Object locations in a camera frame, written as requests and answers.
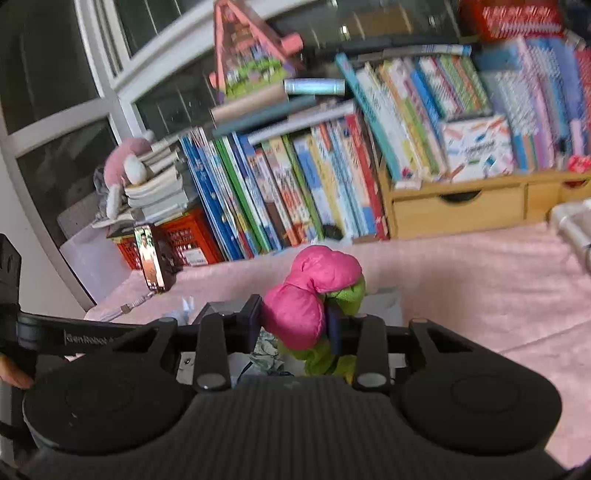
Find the glass pane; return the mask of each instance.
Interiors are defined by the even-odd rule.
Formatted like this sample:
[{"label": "glass pane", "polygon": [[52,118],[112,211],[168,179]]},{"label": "glass pane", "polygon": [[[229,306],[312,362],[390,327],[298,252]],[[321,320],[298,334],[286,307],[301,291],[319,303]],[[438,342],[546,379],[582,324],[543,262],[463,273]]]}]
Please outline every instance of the glass pane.
[{"label": "glass pane", "polygon": [[72,0],[0,1],[0,101],[8,133],[97,96]]},{"label": "glass pane", "polygon": [[[454,35],[443,0],[322,0],[286,12],[269,24],[281,35],[298,32],[307,46],[373,35]],[[215,92],[206,78],[214,62],[213,52],[201,56],[136,103],[144,125],[157,138],[211,120]]]},{"label": "glass pane", "polygon": [[207,76],[213,67],[213,52],[208,52],[138,100],[145,127],[161,139],[190,125],[209,122],[209,109],[215,103]]},{"label": "glass pane", "polygon": [[378,35],[455,35],[447,0],[323,0],[270,21],[282,35],[298,32],[304,45],[319,46]]},{"label": "glass pane", "polygon": [[92,181],[117,142],[107,120],[80,128],[17,159],[53,241],[60,247],[98,211]]},{"label": "glass pane", "polygon": [[205,0],[115,0],[129,54],[146,43],[178,17]]}]

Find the book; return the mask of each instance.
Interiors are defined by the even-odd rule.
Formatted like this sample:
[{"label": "book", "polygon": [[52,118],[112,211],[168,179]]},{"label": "book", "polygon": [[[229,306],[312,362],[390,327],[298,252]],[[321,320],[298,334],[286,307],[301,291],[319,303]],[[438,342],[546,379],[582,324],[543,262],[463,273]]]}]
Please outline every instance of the book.
[{"label": "book", "polygon": [[529,48],[523,38],[515,38],[495,47],[487,47],[475,57],[481,72],[512,71],[521,75],[531,96],[537,123],[534,136],[537,168],[546,170],[554,166],[554,144],[550,120],[540,80],[533,66]]},{"label": "book", "polygon": [[474,86],[474,90],[476,91],[476,96],[479,99],[479,103],[482,106],[482,112],[489,113],[491,112],[491,104],[486,95],[486,91],[480,81],[480,77],[478,76],[476,69],[474,68],[474,63],[472,59],[469,57],[461,57],[459,59],[460,65],[464,68],[468,78],[471,80],[472,85]]},{"label": "book", "polygon": [[130,199],[143,199],[146,196],[158,192],[160,189],[168,187],[176,182],[178,170],[175,165],[170,166],[160,173],[160,175],[149,179],[142,185],[127,185],[124,188],[125,195]]},{"label": "book", "polygon": [[311,134],[293,139],[295,154],[306,178],[306,183],[310,188],[311,195],[314,198],[321,223],[323,225],[335,225],[336,222],[330,210],[328,197],[322,187],[322,181],[320,180],[316,163],[312,158],[311,146],[313,141]]},{"label": "book", "polygon": [[513,173],[511,131],[504,116],[443,124],[452,182]]},{"label": "book", "polygon": [[585,153],[591,154],[591,50],[577,50],[574,53],[579,67],[581,90],[583,91],[584,123],[583,135],[585,136]]},{"label": "book", "polygon": [[273,174],[265,158],[265,154],[261,148],[254,150],[254,153],[246,154],[246,159],[251,167],[252,174],[256,179],[256,183],[261,192],[269,217],[275,226],[275,231],[279,237],[281,245],[286,248],[289,246],[295,247],[300,244],[300,240],[295,233],[291,219],[281,194],[275,184]]},{"label": "book", "polygon": [[269,213],[265,206],[265,201],[262,197],[261,191],[258,187],[256,182],[256,178],[254,173],[252,172],[251,166],[248,163],[247,156],[254,155],[254,148],[252,145],[248,143],[248,140],[245,136],[241,135],[240,137],[236,135],[234,132],[232,134],[232,138],[234,143],[236,144],[239,154],[240,154],[240,161],[242,162],[241,168],[246,171],[247,178],[245,179],[246,185],[251,192],[252,201],[255,205],[255,208],[259,214],[259,218],[261,219],[262,227],[265,233],[267,234],[267,238],[271,244],[271,249],[273,250],[282,250],[283,245],[279,240],[279,236],[275,231],[275,226],[271,222],[271,218],[269,217]]},{"label": "book", "polygon": [[312,194],[310,193],[310,189],[308,188],[308,184],[306,183],[306,178],[304,177],[304,173],[301,170],[300,162],[297,159],[296,151],[291,143],[291,140],[287,135],[283,135],[283,145],[285,146],[285,150],[287,152],[287,156],[290,158],[291,168],[293,169],[295,179],[297,180],[298,185],[300,186],[300,191],[304,199],[304,203],[306,204],[306,208],[310,214],[310,220],[312,225],[314,225],[314,230],[316,231],[316,238],[319,240],[324,240],[324,229],[322,227],[322,222],[320,221],[320,216],[318,214],[318,209],[316,208],[316,204],[314,203],[314,199],[312,198]]},{"label": "book", "polygon": [[347,55],[344,53],[337,54],[335,57],[335,63],[349,84],[349,87],[355,95],[361,110],[363,110],[364,114],[369,120],[369,124],[375,134],[375,138],[386,159],[390,175],[395,181],[402,180],[402,169],[398,162],[398,157],[396,156],[396,153],[394,153],[394,149],[389,142],[388,135],[379,120],[378,113],[375,110],[379,106],[379,98],[371,95],[368,96],[368,94],[372,93],[372,91],[366,92],[364,90],[357,75],[355,74],[355,71],[353,70],[353,67],[349,63]]},{"label": "book", "polygon": [[251,145],[257,145],[270,138],[297,132],[310,125],[317,125],[335,118],[340,118],[354,111],[355,103],[353,100],[349,100],[348,102],[338,103],[335,106],[325,109],[314,109],[311,112],[302,112],[301,115],[294,115],[292,118],[289,118],[284,122],[251,133],[248,136],[248,142]]},{"label": "book", "polygon": [[211,175],[218,188],[216,194],[218,199],[222,200],[220,202],[228,224],[238,240],[238,246],[244,258],[253,258],[255,256],[254,252],[256,251],[256,239],[252,228],[246,217],[244,217],[234,190],[230,187],[220,155],[217,153],[213,143],[208,141],[204,136],[203,130],[199,129],[199,132],[206,144],[206,146],[204,145],[204,151],[206,152],[206,157],[209,157]]},{"label": "book", "polygon": [[264,141],[261,144],[261,147],[265,153],[265,159],[267,161],[269,171],[271,172],[271,175],[273,175],[273,182],[277,185],[277,189],[281,195],[285,209],[287,210],[287,213],[290,217],[290,222],[297,238],[296,244],[299,245],[302,242],[306,242],[307,237],[304,233],[302,219],[298,212],[296,200],[293,195],[293,185],[295,185],[295,182],[290,182],[287,178],[287,175],[280,167],[271,143],[269,141]]},{"label": "book", "polygon": [[357,112],[347,115],[345,121],[349,127],[350,137],[357,152],[357,158],[359,159],[363,182],[365,184],[365,190],[367,191],[372,211],[375,233],[380,240],[387,240],[387,229],[384,229],[384,208],[382,207],[382,202],[379,197],[379,186],[377,175],[375,174],[375,165],[372,165],[368,146],[363,138],[363,124]]},{"label": "book", "polygon": [[337,176],[337,181],[342,183],[345,188],[345,193],[349,199],[351,210],[353,212],[353,219],[357,226],[357,231],[360,236],[368,234],[367,225],[365,218],[363,217],[363,210],[360,200],[355,195],[355,188],[353,186],[353,172],[351,170],[350,162],[348,159],[347,146],[344,142],[344,138],[341,131],[339,121],[332,120],[327,122],[326,129],[328,130],[330,140],[333,147],[333,161],[334,168]]},{"label": "book", "polygon": [[210,113],[213,122],[218,125],[241,118],[276,103],[287,101],[289,101],[289,97],[283,88],[283,84],[279,82],[231,102],[215,106],[210,110]]},{"label": "book", "polygon": [[[412,71],[414,71],[412,62],[410,62],[410,65]],[[413,81],[408,65],[402,59],[398,59],[393,62],[392,69],[399,69],[401,86],[404,87],[404,91],[408,95],[408,109],[417,128],[420,141],[423,143],[424,151],[428,157],[427,163],[430,165],[431,172],[441,176],[447,171],[447,164],[437,134],[433,128],[427,109],[423,104],[422,97]]]},{"label": "book", "polygon": [[418,154],[410,140],[407,127],[395,108],[389,89],[378,80],[368,63],[363,70],[357,72],[356,76],[362,87],[375,99],[378,118],[388,134],[388,140],[396,152],[402,169],[401,178],[404,180],[416,178],[419,173]]},{"label": "book", "polygon": [[238,202],[240,207],[244,213],[248,221],[248,225],[251,227],[253,234],[254,234],[254,251],[255,255],[261,253],[261,234],[260,234],[260,225],[257,220],[255,220],[253,212],[252,212],[252,199],[248,202],[246,197],[246,184],[244,179],[242,178],[240,169],[238,168],[238,164],[236,163],[236,158],[232,152],[232,148],[229,144],[228,138],[223,137],[216,141],[214,141],[214,145],[216,147],[217,153],[220,155],[222,159],[222,163],[224,165],[224,171],[230,181],[230,185],[232,186],[234,192],[236,193],[236,197],[238,198]]},{"label": "book", "polygon": [[534,71],[542,87],[548,119],[550,120],[556,163],[559,167],[562,167],[565,165],[565,158],[569,158],[572,153],[572,144],[563,96],[563,81],[558,61],[554,51],[545,39],[529,38],[525,43],[533,60]]},{"label": "book", "polygon": [[481,77],[495,112],[507,117],[518,168],[527,173],[534,171],[537,166],[535,153],[537,122],[535,109],[522,73],[483,72]]},{"label": "book", "polygon": [[584,100],[574,49],[561,38],[548,38],[546,42],[554,52],[563,81],[562,87],[566,113],[569,120],[573,154],[584,155]]},{"label": "book", "polygon": [[178,193],[182,190],[184,190],[186,193],[196,193],[195,183],[193,182],[193,177],[191,176],[191,172],[188,167],[179,172],[177,178],[173,182],[159,187],[152,193],[144,195],[140,198],[128,197],[127,204],[132,208],[146,207],[170,197],[171,195],[174,195],[175,193]]},{"label": "book", "polygon": [[316,145],[316,141],[314,140],[314,136],[312,134],[310,134],[309,137],[307,137],[307,140],[308,149],[310,150],[312,161],[314,163],[314,166],[316,167],[318,176],[320,177],[322,191],[326,195],[326,200],[328,201],[331,214],[330,216],[334,220],[332,223],[325,223],[325,225],[335,225],[339,228],[341,232],[343,232],[345,229],[338,205],[336,176],[335,171],[332,167],[332,163],[330,162],[329,158],[321,155],[320,150]]},{"label": "book", "polygon": [[409,140],[417,152],[419,177],[424,180],[435,180],[440,174],[439,164],[431,152],[427,135],[412,103],[411,93],[408,91],[410,78],[404,63],[400,59],[394,59],[391,63],[386,62],[379,68],[379,75],[390,89],[395,107],[405,123]]},{"label": "book", "polygon": [[211,181],[203,168],[197,147],[193,144],[189,136],[182,137],[181,144],[218,244],[229,260],[243,259],[236,238],[233,236],[221,205],[213,191]]},{"label": "book", "polygon": [[288,79],[283,80],[289,95],[344,95],[343,79]]},{"label": "book", "polygon": [[390,60],[396,57],[420,57],[423,55],[432,56],[436,54],[449,54],[457,56],[470,56],[472,47],[470,45],[410,45],[406,47],[386,48],[377,53],[365,53],[355,59],[355,63],[365,64],[367,61]]},{"label": "book", "polygon": [[427,87],[435,100],[437,111],[443,120],[457,118],[462,113],[462,107],[453,94],[447,78],[435,58],[421,57],[416,61],[417,69],[425,78]]},{"label": "book", "polygon": [[447,81],[449,91],[460,107],[460,111],[456,116],[464,116],[474,114],[476,108],[470,94],[468,93],[468,86],[462,82],[457,68],[452,63],[451,58],[448,55],[438,55],[435,58],[437,67]]},{"label": "book", "polygon": [[353,137],[349,129],[349,125],[345,118],[340,118],[336,121],[338,125],[338,133],[340,142],[343,145],[343,155],[345,156],[346,164],[351,175],[351,195],[353,201],[357,204],[359,232],[365,235],[375,235],[375,218],[369,201],[369,193],[367,185],[363,179],[363,171]]},{"label": "book", "polygon": [[424,106],[424,109],[427,112],[427,116],[429,118],[429,123],[435,134],[437,142],[441,144],[442,137],[441,137],[441,130],[439,128],[439,121],[441,117],[439,112],[437,111],[437,107],[435,105],[435,100],[429,92],[426,81],[424,79],[423,74],[415,68],[415,64],[411,59],[404,59],[404,65],[407,68],[408,74],[413,82],[413,86],[415,87],[417,94],[420,98],[420,103]]},{"label": "book", "polygon": [[242,214],[240,207],[234,209],[233,205],[228,201],[229,199],[227,195],[225,195],[222,185],[225,174],[223,173],[223,167],[221,170],[221,175],[217,169],[219,159],[216,159],[215,148],[212,149],[212,146],[208,141],[203,128],[200,127],[194,129],[191,134],[195,143],[201,148],[201,151],[205,155],[203,159],[203,166],[207,172],[207,175],[209,176],[210,181],[212,182],[213,190],[218,201],[220,202],[225,219],[227,220],[228,225],[230,226],[232,233],[236,238],[236,243],[238,244],[238,247],[240,248],[244,258],[253,258],[255,256],[255,252],[258,251],[256,239],[254,238],[252,228],[244,220],[244,215]]},{"label": "book", "polygon": [[271,138],[263,143],[262,147],[300,240],[307,242],[315,239],[316,229],[295,178],[283,139]]},{"label": "book", "polygon": [[316,104],[317,99],[314,95],[302,95],[292,100],[276,103],[275,105],[264,107],[253,111],[242,117],[230,120],[227,123],[219,124],[212,130],[212,137],[219,138],[232,132],[248,132],[252,129],[265,125],[273,120],[279,120],[289,116],[292,113],[305,110]]},{"label": "book", "polygon": [[156,203],[142,207],[142,213],[146,218],[149,218],[159,215],[162,212],[167,212],[174,207],[179,207],[181,210],[184,210],[187,208],[187,205],[195,201],[198,195],[195,187],[192,189],[180,190]]},{"label": "book", "polygon": [[334,181],[332,192],[334,193],[336,203],[339,208],[339,213],[342,225],[342,234],[345,238],[359,237],[359,229],[355,222],[355,216],[350,203],[350,198],[345,188],[345,182],[338,166],[338,159],[336,157],[333,141],[329,134],[329,129],[326,124],[315,125],[310,129],[314,143],[320,153],[320,158],[325,166],[330,169],[331,180]]}]

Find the pink blanket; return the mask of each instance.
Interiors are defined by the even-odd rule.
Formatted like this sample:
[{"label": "pink blanket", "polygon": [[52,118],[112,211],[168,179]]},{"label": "pink blanket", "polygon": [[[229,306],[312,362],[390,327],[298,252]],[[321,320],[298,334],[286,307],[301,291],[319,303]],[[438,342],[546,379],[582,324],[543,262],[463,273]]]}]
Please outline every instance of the pink blanket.
[{"label": "pink blanket", "polygon": [[[563,415],[549,451],[565,466],[591,452],[591,278],[570,247],[545,225],[445,238],[347,247],[363,266],[368,291],[398,286],[406,319],[426,317],[538,371],[560,391]],[[176,285],[122,323],[145,323],[207,301],[264,294],[282,281],[295,251],[186,269]],[[101,305],[98,319],[146,293],[134,272]]]}]

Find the red plastic crate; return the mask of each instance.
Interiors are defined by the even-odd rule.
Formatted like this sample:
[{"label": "red plastic crate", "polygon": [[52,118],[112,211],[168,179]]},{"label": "red plastic crate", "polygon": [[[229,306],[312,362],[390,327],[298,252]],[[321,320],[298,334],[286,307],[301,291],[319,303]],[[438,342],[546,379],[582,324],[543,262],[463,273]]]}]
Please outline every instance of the red plastic crate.
[{"label": "red plastic crate", "polygon": [[556,0],[462,0],[460,18],[483,42],[560,35],[563,29]]},{"label": "red plastic crate", "polygon": [[[182,217],[158,226],[173,249],[174,261],[179,267],[188,267],[189,263],[183,256],[183,251],[200,248],[209,265],[223,261],[222,253],[213,239],[205,213],[201,207],[196,207]],[[114,238],[119,251],[133,270],[141,270],[139,251],[135,244],[134,235]]]}]

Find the phone screen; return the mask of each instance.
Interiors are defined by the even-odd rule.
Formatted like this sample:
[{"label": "phone screen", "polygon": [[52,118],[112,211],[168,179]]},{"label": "phone screen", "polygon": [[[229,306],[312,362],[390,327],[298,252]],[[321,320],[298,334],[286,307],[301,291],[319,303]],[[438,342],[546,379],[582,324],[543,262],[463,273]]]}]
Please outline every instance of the phone screen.
[{"label": "phone screen", "polygon": [[156,253],[156,242],[149,226],[135,228],[135,241],[138,245],[139,260],[144,270],[144,277],[150,290],[164,289],[162,269]]}]

